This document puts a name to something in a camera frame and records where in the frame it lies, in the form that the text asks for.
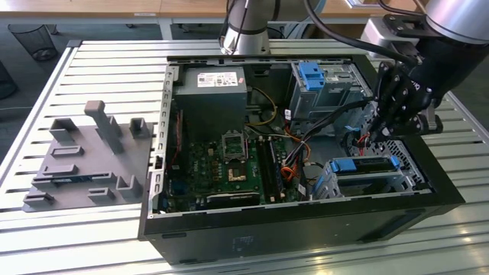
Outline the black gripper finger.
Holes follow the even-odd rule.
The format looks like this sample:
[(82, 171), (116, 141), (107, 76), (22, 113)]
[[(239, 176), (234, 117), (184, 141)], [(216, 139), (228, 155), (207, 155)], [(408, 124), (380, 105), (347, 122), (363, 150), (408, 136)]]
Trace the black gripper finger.
[(390, 127), (396, 112), (396, 90), (400, 84), (399, 67), (391, 62), (382, 62), (376, 83), (376, 116), (371, 124), (371, 138), (374, 141), (384, 141), (383, 130)]
[(384, 115), (388, 133), (395, 135), (396, 128), (402, 124), (408, 110), (410, 93), (412, 84), (404, 75), (396, 74), (388, 86), (387, 114)]

